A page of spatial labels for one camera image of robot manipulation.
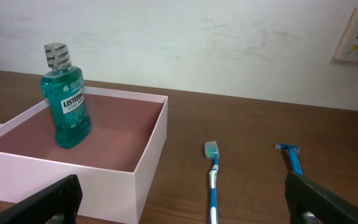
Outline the teal mouthwash bottle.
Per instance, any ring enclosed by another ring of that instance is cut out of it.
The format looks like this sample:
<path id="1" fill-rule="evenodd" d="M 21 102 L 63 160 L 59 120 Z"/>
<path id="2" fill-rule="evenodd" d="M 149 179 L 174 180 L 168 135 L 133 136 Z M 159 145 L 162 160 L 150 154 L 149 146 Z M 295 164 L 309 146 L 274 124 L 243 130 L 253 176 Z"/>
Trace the teal mouthwash bottle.
<path id="1" fill-rule="evenodd" d="M 91 131 L 83 91 L 83 72 L 72 65 L 66 44 L 46 44 L 44 50 L 51 71 L 42 77 L 40 87 L 50 105 L 56 142 L 62 148 L 71 149 Z"/>

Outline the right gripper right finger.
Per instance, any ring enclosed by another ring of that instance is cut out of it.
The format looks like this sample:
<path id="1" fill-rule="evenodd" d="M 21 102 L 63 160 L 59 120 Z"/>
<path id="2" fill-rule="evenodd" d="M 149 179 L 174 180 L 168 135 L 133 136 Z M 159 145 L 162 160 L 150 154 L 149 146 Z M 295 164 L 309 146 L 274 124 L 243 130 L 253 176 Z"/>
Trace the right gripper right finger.
<path id="1" fill-rule="evenodd" d="M 291 223 L 358 223 L 358 207 L 328 189 L 290 171 L 285 199 Z"/>

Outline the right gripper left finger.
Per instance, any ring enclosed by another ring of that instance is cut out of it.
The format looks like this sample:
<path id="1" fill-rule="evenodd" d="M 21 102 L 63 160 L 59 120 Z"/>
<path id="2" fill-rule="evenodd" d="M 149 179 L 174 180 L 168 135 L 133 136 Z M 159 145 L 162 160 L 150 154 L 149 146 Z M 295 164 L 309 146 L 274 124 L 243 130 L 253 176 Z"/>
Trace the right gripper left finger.
<path id="1" fill-rule="evenodd" d="M 75 224 L 83 198 L 77 175 L 71 174 L 0 213 L 0 224 Z"/>

